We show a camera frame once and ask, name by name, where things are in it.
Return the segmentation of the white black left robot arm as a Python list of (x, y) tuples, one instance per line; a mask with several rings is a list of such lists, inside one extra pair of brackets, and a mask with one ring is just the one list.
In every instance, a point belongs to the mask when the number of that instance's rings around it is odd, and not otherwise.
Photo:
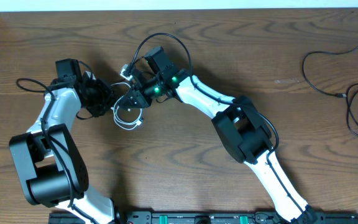
[(104, 115), (116, 102), (112, 87), (81, 72), (81, 61), (55, 63), (57, 78), (42, 85), (44, 106), (35, 123), (13, 136), (9, 149), (25, 199), (31, 205), (66, 210), (85, 223), (117, 223), (114, 202), (89, 183), (84, 160), (70, 134), (81, 109), (92, 118)]

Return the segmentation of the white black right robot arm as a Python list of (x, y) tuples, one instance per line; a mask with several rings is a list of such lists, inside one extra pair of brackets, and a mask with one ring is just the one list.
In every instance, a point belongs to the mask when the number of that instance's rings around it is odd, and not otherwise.
[(314, 210), (296, 191), (278, 162), (277, 130), (259, 113), (245, 96), (226, 96), (208, 87), (192, 73), (192, 69), (178, 69), (162, 47), (144, 55), (152, 78), (125, 64), (121, 77), (131, 83), (129, 91), (118, 101), (123, 110), (151, 106), (152, 101), (165, 95), (194, 106), (210, 118), (227, 153), (238, 163), (248, 166), (270, 195), (275, 210), (290, 223), (314, 223)]

